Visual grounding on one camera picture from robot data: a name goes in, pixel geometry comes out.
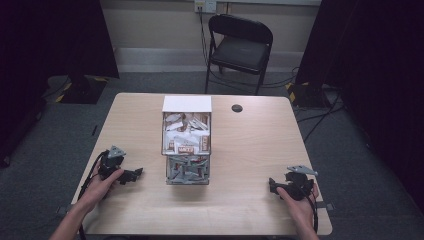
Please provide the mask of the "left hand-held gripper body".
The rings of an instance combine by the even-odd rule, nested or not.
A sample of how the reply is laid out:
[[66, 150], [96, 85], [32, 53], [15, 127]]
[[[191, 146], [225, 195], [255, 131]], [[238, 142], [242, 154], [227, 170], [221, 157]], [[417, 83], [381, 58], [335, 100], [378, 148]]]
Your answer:
[[107, 179], [113, 172], [120, 168], [125, 155], [126, 152], [124, 150], [114, 145], [101, 154], [98, 175], [102, 180]]

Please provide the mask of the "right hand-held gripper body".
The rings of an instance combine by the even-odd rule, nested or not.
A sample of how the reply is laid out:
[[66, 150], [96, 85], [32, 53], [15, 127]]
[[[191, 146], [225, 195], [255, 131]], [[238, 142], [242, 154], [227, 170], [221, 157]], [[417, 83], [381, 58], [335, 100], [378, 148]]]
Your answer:
[[296, 201], [309, 196], [312, 192], [314, 180], [309, 179], [308, 175], [317, 176], [318, 172], [304, 165], [288, 166], [288, 173], [285, 174], [286, 184], [283, 188], [289, 196]]

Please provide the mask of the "person's right hand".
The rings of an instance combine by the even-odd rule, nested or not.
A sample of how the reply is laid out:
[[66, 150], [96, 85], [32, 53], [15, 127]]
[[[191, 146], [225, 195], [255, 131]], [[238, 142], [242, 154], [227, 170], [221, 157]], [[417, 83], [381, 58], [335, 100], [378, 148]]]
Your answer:
[[278, 189], [278, 192], [280, 197], [285, 201], [295, 226], [313, 227], [314, 212], [310, 202], [307, 199], [296, 201], [289, 196], [286, 190], [281, 188]]

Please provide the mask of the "person's left hand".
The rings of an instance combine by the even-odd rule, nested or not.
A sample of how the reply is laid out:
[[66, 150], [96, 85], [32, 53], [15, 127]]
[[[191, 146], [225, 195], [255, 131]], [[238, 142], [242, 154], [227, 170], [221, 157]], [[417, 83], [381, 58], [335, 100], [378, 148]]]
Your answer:
[[94, 209], [96, 204], [109, 192], [112, 184], [124, 173], [123, 169], [118, 168], [109, 177], [102, 179], [98, 173], [99, 166], [100, 164], [97, 163], [86, 191], [77, 202], [77, 206], [82, 209], [84, 214], [88, 214]]

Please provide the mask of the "pile of white brown packets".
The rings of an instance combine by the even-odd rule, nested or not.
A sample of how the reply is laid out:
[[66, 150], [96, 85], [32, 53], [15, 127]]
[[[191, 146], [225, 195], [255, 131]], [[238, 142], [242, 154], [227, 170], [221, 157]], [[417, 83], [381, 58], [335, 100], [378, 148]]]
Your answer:
[[211, 116], [208, 112], [168, 112], [163, 115], [164, 155], [210, 155]]

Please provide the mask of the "black stand base striped tape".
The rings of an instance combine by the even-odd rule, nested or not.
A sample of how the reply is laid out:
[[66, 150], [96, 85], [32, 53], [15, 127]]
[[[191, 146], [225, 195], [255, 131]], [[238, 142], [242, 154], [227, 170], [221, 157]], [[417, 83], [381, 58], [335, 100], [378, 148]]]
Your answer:
[[43, 97], [62, 104], [96, 104], [106, 87], [108, 80], [103, 77], [86, 76], [83, 84], [78, 84], [69, 76], [54, 76], [48, 80], [52, 91]]
[[321, 87], [309, 83], [285, 85], [289, 100], [295, 107], [300, 108], [326, 108], [330, 102]]

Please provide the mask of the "large clear box white lid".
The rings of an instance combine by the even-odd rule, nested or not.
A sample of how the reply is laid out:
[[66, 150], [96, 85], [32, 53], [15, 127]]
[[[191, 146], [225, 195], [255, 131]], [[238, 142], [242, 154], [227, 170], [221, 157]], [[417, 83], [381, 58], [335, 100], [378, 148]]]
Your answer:
[[168, 112], [208, 112], [212, 117], [212, 99], [210, 96], [168, 95], [164, 97], [163, 115]]

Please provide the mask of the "black folding chair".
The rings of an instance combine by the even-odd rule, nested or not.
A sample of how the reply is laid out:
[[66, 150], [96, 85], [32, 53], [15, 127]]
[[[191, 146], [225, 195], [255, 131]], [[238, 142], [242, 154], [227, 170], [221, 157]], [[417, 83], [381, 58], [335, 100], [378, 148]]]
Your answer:
[[208, 91], [211, 65], [258, 75], [255, 89], [262, 86], [273, 45], [273, 33], [263, 23], [229, 14], [212, 16], [205, 91]]

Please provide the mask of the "dark curtain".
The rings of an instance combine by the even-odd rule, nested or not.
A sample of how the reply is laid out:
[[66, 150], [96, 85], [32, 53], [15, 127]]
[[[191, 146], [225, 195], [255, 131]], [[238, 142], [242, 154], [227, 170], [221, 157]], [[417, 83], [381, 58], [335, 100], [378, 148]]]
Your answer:
[[424, 0], [321, 0], [296, 81], [341, 88], [424, 213]]
[[0, 0], [0, 168], [60, 75], [119, 76], [101, 0]]

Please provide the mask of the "white wall socket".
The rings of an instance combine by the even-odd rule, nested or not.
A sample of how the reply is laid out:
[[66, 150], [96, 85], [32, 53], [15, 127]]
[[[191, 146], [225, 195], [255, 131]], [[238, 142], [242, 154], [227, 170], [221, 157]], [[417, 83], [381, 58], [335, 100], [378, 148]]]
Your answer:
[[215, 0], [194, 0], [194, 11], [196, 13], [215, 14], [217, 2]]

